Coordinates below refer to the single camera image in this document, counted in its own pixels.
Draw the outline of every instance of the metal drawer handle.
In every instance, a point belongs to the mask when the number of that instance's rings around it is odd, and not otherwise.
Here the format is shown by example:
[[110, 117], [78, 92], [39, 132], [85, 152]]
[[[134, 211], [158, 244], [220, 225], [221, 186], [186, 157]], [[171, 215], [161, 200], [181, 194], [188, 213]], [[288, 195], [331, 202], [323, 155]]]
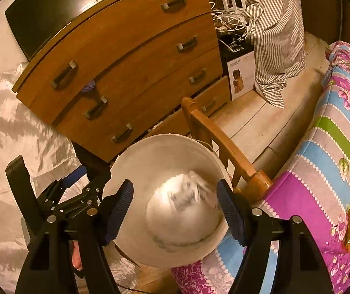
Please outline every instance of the metal drawer handle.
[[173, 8], [175, 6], [178, 6], [180, 4], [185, 4], [186, 0], [173, 0], [171, 2], [167, 2], [167, 3], [163, 3], [161, 5], [161, 8], [163, 9], [163, 11], [169, 10], [170, 8]]
[[131, 126], [131, 124], [127, 124], [125, 126], [125, 130], [121, 134], [115, 135], [111, 139], [113, 142], [118, 143], [122, 140], [125, 140], [129, 136], [132, 130], [133, 130], [133, 127]]
[[97, 101], [96, 106], [90, 110], [87, 110], [82, 115], [85, 116], [87, 119], [92, 119], [92, 116], [95, 115], [97, 112], [102, 110], [107, 103], [107, 98], [104, 96], [100, 97], [100, 100]]
[[192, 39], [188, 40], [185, 43], [179, 43], [176, 48], [178, 49], [179, 52], [189, 49], [193, 47], [197, 43], [197, 36], [194, 35]]
[[194, 76], [189, 77], [190, 84], [191, 85], [198, 84], [199, 82], [201, 82], [201, 79], [205, 76], [205, 74], [206, 74], [206, 67], [202, 69], [199, 75], [195, 77]]
[[206, 106], [202, 106], [201, 110], [206, 113], [207, 111], [211, 110], [216, 104], [216, 99], [213, 98]]
[[59, 86], [59, 84], [62, 82], [62, 80], [75, 68], [77, 67], [77, 63], [75, 61], [71, 61], [68, 64], [68, 67], [65, 68], [61, 74], [59, 74], [56, 78], [54, 78], [54, 80], [51, 82], [51, 86], [53, 88], [57, 88]]

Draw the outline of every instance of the wooden chair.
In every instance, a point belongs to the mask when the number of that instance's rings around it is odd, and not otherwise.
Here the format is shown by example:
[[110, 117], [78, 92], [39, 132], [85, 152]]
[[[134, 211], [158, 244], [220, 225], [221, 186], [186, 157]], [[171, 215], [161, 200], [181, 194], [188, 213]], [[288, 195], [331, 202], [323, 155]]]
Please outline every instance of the wooden chair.
[[[183, 98], [181, 107], [193, 139], [210, 146], [213, 140], [219, 146], [219, 159], [225, 168], [228, 169], [228, 160], [234, 165], [232, 178], [234, 193], [241, 193], [251, 205], [260, 201], [272, 184], [269, 177], [262, 170], [254, 169], [234, 142], [201, 112], [198, 104], [191, 98]], [[240, 190], [237, 186], [241, 177], [247, 182], [247, 186]]]

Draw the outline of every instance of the tiled floor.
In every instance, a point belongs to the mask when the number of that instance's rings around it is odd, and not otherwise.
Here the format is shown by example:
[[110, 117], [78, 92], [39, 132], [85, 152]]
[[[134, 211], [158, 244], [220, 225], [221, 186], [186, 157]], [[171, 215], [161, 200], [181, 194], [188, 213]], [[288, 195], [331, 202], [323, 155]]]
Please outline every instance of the tiled floor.
[[[274, 178], [288, 160], [313, 118], [322, 93], [320, 81], [328, 68], [326, 47], [324, 41], [306, 34], [307, 66], [299, 76], [288, 80], [282, 92], [284, 109], [267, 104], [251, 91], [226, 104], [211, 117], [255, 168], [262, 169], [270, 178]], [[173, 294], [177, 286], [169, 269], [142, 267], [137, 289]]]

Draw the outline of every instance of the metal screw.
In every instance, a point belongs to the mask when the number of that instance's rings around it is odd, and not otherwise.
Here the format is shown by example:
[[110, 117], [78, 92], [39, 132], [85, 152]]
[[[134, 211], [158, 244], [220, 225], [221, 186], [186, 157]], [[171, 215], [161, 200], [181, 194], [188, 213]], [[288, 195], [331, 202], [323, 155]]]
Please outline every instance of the metal screw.
[[254, 208], [253, 210], [251, 210], [251, 213], [254, 214], [254, 216], [256, 216], [256, 217], [259, 217], [262, 215], [263, 212], [259, 208]]
[[55, 215], [51, 215], [47, 218], [48, 223], [54, 223], [55, 221], [57, 221], [57, 217]]
[[299, 216], [293, 216], [292, 220], [293, 220], [294, 223], [297, 223], [297, 224], [303, 222], [302, 218], [299, 217]]
[[89, 216], [95, 216], [97, 214], [97, 209], [96, 208], [90, 208], [86, 211], [86, 214]]

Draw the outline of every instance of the white bucket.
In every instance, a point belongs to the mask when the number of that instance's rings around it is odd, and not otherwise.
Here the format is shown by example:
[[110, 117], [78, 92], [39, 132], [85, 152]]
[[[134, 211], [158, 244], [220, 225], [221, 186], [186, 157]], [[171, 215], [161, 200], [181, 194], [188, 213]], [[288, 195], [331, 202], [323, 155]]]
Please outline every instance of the white bucket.
[[134, 198], [115, 240], [132, 260], [152, 267], [177, 267], [196, 262], [212, 252], [227, 232], [224, 216], [211, 235], [198, 243], [168, 250], [147, 229], [146, 207], [155, 190], [169, 178], [194, 171], [215, 188], [220, 179], [231, 186], [223, 164], [197, 141], [175, 134], [151, 136], [129, 147], [111, 168], [112, 178], [103, 197], [117, 192], [129, 179]]

